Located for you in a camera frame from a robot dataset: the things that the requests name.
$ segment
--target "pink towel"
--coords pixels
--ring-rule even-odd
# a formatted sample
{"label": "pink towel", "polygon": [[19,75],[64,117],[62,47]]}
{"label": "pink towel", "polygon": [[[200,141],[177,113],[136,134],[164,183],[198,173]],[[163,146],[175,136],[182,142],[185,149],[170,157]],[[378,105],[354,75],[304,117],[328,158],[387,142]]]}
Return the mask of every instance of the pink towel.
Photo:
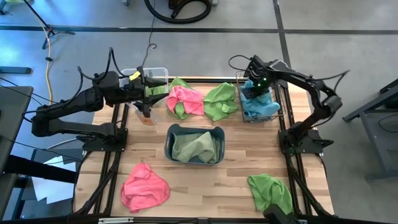
{"label": "pink towel", "polygon": [[122,185],[122,203],[137,213],[165,202],[170,196],[169,185],[158,177],[148,164],[137,164]]}
{"label": "pink towel", "polygon": [[167,99],[167,106],[174,113],[175,105],[183,103],[186,114],[204,115],[203,96],[199,91],[191,90],[182,86],[173,87]]}

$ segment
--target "blue cloth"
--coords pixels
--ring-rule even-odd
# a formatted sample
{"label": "blue cloth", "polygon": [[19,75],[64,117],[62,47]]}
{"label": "blue cloth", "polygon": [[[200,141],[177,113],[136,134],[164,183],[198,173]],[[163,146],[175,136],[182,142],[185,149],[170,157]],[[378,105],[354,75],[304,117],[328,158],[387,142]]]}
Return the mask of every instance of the blue cloth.
{"label": "blue cloth", "polygon": [[[244,83],[241,89],[253,87],[253,82],[248,80]],[[263,116],[272,116],[280,109],[280,105],[272,102],[271,88],[270,92],[258,96],[253,99],[246,99],[241,91],[241,101],[243,113],[248,118],[257,118]]]}

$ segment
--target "gray floor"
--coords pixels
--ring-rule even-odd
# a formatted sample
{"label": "gray floor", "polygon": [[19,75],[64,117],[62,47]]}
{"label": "gray floor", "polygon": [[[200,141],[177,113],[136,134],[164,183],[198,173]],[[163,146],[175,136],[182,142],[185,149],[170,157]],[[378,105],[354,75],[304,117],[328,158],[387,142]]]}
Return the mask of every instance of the gray floor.
{"label": "gray floor", "polygon": [[[157,0],[157,8],[170,13],[166,3]],[[156,21],[155,27],[259,28],[275,29],[272,0],[219,0],[205,20],[192,25],[175,26]],[[286,29],[398,29],[398,3],[395,0],[280,0]],[[150,27],[152,16],[142,1],[129,8],[119,1],[36,1],[33,6],[50,24],[59,26]],[[202,10],[191,3],[182,16]],[[0,16],[0,25],[37,26],[25,5],[9,9],[13,16]],[[75,91],[80,65],[87,74],[105,69],[108,47],[113,47],[121,68],[142,63],[149,33],[78,32],[58,35],[52,43],[55,59],[50,72],[55,100],[69,98]],[[154,33],[146,66],[166,67],[173,76],[234,76],[227,61],[232,55],[257,54],[263,60],[282,58],[278,34],[236,33]],[[335,143],[325,149],[328,183],[335,213],[345,218],[397,223],[398,179],[369,184],[366,174],[378,172],[368,138],[360,120],[350,124],[340,118],[377,96],[380,88],[395,80],[398,37],[396,35],[286,35],[292,67],[314,77],[324,78],[350,69],[338,87],[343,107],[329,123],[320,126],[323,138]],[[31,85],[35,92],[48,96],[45,84],[46,50],[41,50],[43,32],[0,31],[0,63],[33,68],[31,75],[1,75],[19,85]],[[247,62],[237,60],[236,66]],[[327,81],[334,85],[336,80]],[[85,81],[84,87],[90,86]],[[29,109],[37,105],[32,102]],[[71,121],[92,121],[93,114],[78,113]],[[28,123],[22,125],[17,140],[47,147],[70,136],[35,138]],[[31,150],[15,146],[14,154],[30,157]],[[57,205],[49,208],[56,210]]]}

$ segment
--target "metal wire basket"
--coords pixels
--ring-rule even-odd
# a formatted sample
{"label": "metal wire basket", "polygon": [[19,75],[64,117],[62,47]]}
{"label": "metal wire basket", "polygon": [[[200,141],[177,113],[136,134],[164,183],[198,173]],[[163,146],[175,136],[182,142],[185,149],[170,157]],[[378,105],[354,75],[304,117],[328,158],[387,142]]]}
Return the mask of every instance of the metal wire basket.
{"label": "metal wire basket", "polygon": [[[272,121],[275,118],[278,118],[279,116],[284,116],[286,109],[285,109],[285,103],[282,100],[280,102],[280,110],[282,111],[281,114],[278,113],[278,111],[276,111],[273,115],[271,116],[250,116],[250,113],[248,113],[247,111],[244,110],[243,108],[243,104],[242,104],[242,99],[241,97],[243,97],[243,94],[241,94],[241,87],[243,86],[242,81],[245,80],[245,78],[243,77],[244,72],[236,72],[236,88],[238,89],[238,95],[239,95],[239,102],[241,104],[241,110],[242,110],[242,117],[243,117],[243,122],[245,123],[259,123],[259,122],[265,122],[265,121]],[[277,102],[276,100],[276,95],[275,95],[275,89],[279,88],[279,84],[272,84],[270,86],[270,94],[271,94],[271,99],[272,102]]]}

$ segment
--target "wooden tabletop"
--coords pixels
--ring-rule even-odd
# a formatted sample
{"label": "wooden tabletop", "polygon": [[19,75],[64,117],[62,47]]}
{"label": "wooden tabletop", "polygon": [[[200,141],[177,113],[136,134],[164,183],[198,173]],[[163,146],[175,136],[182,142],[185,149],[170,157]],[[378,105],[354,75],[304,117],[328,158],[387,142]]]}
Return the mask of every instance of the wooden tabletop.
{"label": "wooden tabletop", "polygon": [[[205,95],[217,84],[201,83],[191,86]],[[289,92],[294,118],[302,121],[310,114],[307,93],[294,85],[289,85]],[[239,110],[217,122],[211,122],[206,116],[194,115],[185,121],[179,121],[167,114],[165,102],[162,102],[151,112],[157,119],[156,126],[146,126],[139,121],[134,110],[135,108],[130,108],[127,119],[129,136],[126,150],[121,156],[112,216],[262,217],[255,209],[247,177],[253,174],[269,174],[289,186],[285,158],[277,143],[278,119],[247,124],[242,122],[242,113]],[[112,113],[112,108],[104,107],[95,113],[93,124],[110,122]],[[195,128],[222,127],[226,136],[224,160],[217,166],[181,164],[168,160],[164,154],[165,135],[169,126],[174,123]],[[103,152],[93,152],[82,165],[76,185],[75,210],[81,208],[98,186],[103,157]],[[309,189],[325,210],[333,213],[325,171],[319,158],[308,154],[303,154],[302,158]],[[121,203],[120,191],[134,166],[140,162],[149,164],[170,185],[170,198],[160,206],[131,214]],[[300,208],[304,211],[302,193],[300,190],[297,192]],[[108,188],[104,191],[101,211],[107,195]]]}

